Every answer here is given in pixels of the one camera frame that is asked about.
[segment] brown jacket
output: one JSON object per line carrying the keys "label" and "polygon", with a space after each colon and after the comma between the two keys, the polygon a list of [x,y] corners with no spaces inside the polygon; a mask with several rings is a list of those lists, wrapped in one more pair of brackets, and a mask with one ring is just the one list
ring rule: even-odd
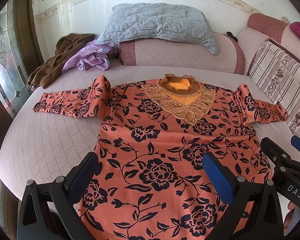
{"label": "brown jacket", "polygon": [[48,59],[43,65],[31,73],[28,85],[34,88],[42,86],[47,88],[61,75],[64,64],[74,56],[80,49],[84,48],[87,42],[94,40],[93,33],[75,34],[70,33],[61,37],[56,45],[55,56]]}

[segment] finger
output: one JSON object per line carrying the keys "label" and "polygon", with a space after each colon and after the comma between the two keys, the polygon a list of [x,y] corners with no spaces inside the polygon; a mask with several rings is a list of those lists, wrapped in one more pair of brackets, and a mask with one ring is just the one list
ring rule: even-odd
{"label": "finger", "polygon": [[284,223],[283,223],[283,227],[288,227],[292,221],[292,217],[293,217],[293,211],[294,210],[290,210],[288,212],[288,214],[286,215],[285,219],[284,219]]}
{"label": "finger", "polygon": [[289,202],[289,204],[288,204],[288,209],[289,210],[293,210],[293,209],[295,209],[296,208],[296,204],[295,203],[292,203],[291,201]]}

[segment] striped floral pillow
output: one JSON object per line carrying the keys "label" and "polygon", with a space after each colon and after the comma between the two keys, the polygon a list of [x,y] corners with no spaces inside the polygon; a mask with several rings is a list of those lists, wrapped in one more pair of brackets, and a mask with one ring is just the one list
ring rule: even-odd
{"label": "striped floral pillow", "polygon": [[251,65],[250,78],[274,103],[280,103],[293,134],[300,138],[300,63],[270,41],[262,43]]}

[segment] wall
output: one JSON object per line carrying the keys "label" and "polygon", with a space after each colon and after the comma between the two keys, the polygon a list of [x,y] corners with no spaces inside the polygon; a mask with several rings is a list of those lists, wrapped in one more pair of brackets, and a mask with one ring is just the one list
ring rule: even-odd
{"label": "wall", "polygon": [[211,28],[237,35],[254,12],[300,21],[289,0],[33,0],[35,27],[42,56],[54,55],[58,39],[70,32],[96,33],[104,29],[112,6],[118,3],[165,2],[184,4],[204,12]]}

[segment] metal screw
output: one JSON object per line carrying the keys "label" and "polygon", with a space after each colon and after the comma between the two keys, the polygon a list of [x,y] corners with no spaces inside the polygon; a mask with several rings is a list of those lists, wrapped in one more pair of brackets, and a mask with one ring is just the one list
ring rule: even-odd
{"label": "metal screw", "polygon": [[268,180],[267,180],[267,184],[268,184],[269,186],[273,186],[273,181],[270,180],[270,179],[268,179]]}
{"label": "metal screw", "polygon": [[58,177],[56,178],[56,182],[58,182],[58,183],[63,182],[64,179],[65,179],[64,176],[58,176]]}
{"label": "metal screw", "polygon": [[239,182],[244,182],[244,181],[246,180],[246,178],[245,178],[244,176],[238,176],[238,177],[237,177],[237,180],[238,180]]}
{"label": "metal screw", "polygon": [[33,182],[34,182],[33,179],[29,179],[29,180],[27,181],[27,185],[30,186],[30,185],[32,185]]}

